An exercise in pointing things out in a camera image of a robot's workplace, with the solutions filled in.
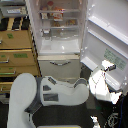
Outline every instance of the refrigerator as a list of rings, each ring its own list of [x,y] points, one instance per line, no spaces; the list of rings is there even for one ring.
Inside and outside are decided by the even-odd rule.
[[[42,76],[74,83],[81,64],[92,72],[107,60],[115,91],[128,90],[127,0],[26,0]]]

